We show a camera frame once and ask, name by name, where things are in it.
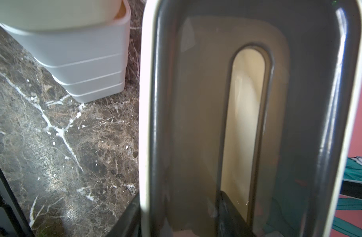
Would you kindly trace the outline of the wood lid white tissue box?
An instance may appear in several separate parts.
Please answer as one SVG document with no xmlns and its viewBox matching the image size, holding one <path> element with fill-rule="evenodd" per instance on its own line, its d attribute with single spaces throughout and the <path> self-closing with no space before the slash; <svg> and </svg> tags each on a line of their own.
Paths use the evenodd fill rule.
<svg viewBox="0 0 362 237">
<path fill-rule="evenodd" d="M 122 10 L 110 22 L 64 31 L 24 31 L 0 22 L 2 27 L 36 60 L 60 67 L 126 53 L 129 47 L 131 8 Z"/>
</svg>

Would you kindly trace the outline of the grey lid white tissue box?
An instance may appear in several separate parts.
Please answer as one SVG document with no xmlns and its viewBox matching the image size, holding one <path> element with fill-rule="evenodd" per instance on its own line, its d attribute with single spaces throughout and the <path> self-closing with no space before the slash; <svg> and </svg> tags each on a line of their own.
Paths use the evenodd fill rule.
<svg viewBox="0 0 362 237">
<path fill-rule="evenodd" d="M 66 92 L 79 103 L 89 103 L 95 100 L 99 100 L 108 96 L 121 93 L 124 90 L 124 88 L 125 88 L 125 83 L 122 82 L 120 84 L 111 87 L 106 87 L 104 89 L 95 90 L 80 95 L 72 94 L 69 91 Z"/>
</svg>

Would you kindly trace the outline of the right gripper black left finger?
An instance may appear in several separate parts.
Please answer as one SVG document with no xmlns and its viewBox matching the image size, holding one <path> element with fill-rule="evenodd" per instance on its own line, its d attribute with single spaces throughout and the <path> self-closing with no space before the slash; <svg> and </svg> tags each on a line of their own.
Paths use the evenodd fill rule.
<svg viewBox="0 0 362 237">
<path fill-rule="evenodd" d="M 140 214 L 140 200 L 137 193 L 106 237 L 140 237 Z"/>
</svg>

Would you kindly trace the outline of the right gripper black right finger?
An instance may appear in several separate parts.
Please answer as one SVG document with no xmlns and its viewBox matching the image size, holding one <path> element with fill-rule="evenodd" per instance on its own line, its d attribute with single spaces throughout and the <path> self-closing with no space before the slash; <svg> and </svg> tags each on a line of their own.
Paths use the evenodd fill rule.
<svg viewBox="0 0 362 237">
<path fill-rule="evenodd" d="M 228 195 L 221 191 L 218 210 L 218 237 L 255 237 Z"/>
</svg>

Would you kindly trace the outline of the dark brown lid tissue box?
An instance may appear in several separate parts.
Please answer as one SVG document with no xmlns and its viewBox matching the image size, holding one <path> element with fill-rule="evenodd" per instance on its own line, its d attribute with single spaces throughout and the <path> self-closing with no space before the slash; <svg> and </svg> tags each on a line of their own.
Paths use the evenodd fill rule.
<svg viewBox="0 0 362 237">
<path fill-rule="evenodd" d="M 106 23 L 121 1 L 0 1 L 0 23 L 28 31 L 70 29 Z"/>
<path fill-rule="evenodd" d="M 331 233 L 362 87 L 362 1 L 147 1 L 144 237 Z"/>
</svg>

